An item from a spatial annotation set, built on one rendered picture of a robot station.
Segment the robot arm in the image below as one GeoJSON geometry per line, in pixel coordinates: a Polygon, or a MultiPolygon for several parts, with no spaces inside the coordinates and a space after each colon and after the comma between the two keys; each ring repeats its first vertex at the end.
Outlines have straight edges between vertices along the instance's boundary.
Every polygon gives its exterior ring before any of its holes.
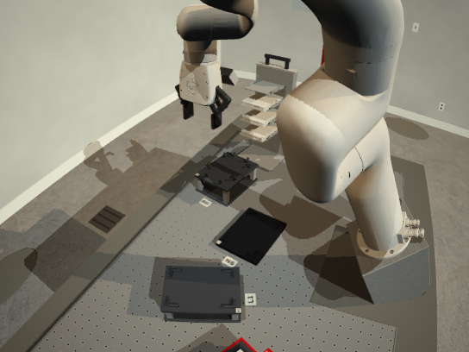
{"type": "MultiPolygon", "coordinates": [[[[188,5],[177,17],[188,63],[217,60],[217,40],[245,37],[258,17],[258,0],[200,1],[205,4],[188,5]]],[[[345,190],[359,225],[360,251],[374,260],[390,259],[411,237],[424,237],[424,229],[411,228],[420,220],[401,210],[383,118],[403,41],[402,3],[301,1],[322,25],[324,62],[278,107],[289,175],[319,204],[345,190]]]]}

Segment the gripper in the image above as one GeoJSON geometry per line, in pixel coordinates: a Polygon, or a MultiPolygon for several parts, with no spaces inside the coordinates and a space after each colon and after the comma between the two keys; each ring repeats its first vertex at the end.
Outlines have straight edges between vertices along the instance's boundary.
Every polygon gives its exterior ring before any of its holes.
{"type": "Polygon", "coordinates": [[[195,103],[211,108],[212,129],[222,125],[222,112],[228,108],[232,99],[222,90],[222,75],[217,60],[208,63],[188,63],[183,60],[179,84],[175,89],[183,105],[185,120],[194,116],[193,103],[195,103]]]}

